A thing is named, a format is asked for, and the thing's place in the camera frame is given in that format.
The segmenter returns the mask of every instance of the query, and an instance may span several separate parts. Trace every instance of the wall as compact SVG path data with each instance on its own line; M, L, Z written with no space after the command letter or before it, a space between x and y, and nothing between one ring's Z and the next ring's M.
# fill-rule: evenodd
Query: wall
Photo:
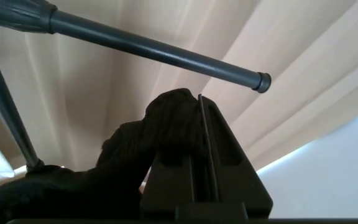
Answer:
M271 218L358 217L358 117L258 174Z

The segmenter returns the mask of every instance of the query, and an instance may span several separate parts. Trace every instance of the rubber end cap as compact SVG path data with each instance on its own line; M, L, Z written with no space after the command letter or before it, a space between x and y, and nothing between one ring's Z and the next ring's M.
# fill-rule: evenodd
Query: rubber end cap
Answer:
M270 84L272 83L272 78L268 73L258 72L258 74L260 75L260 83L258 87L253 88L252 90L257 91L258 93L264 93L269 89Z

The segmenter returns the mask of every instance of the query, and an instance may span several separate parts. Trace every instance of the black pole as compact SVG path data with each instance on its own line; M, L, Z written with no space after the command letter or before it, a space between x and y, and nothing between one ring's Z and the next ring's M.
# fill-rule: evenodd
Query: black pole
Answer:
M0 71L0 115L11 131L13 138L19 146L29 170L41 166L43 162L37 157L25 131L23 122L17 112L12 96L6 86L4 77Z
M270 75L267 73L253 72L220 60L131 34L65 12L55 11L52 13L50 18L50 30L112 49L248 86L259 93L267 91L270 86Z

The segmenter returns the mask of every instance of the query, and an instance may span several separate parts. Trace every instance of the beige curtain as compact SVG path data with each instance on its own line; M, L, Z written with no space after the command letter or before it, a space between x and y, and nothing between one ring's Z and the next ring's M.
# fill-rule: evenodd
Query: beige curtain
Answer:
M64 0L59 9L268 72L262 95L61 35L0 28L0 66L39 156L92 167L158 94L214 100L256 169L358 115L358 1Z

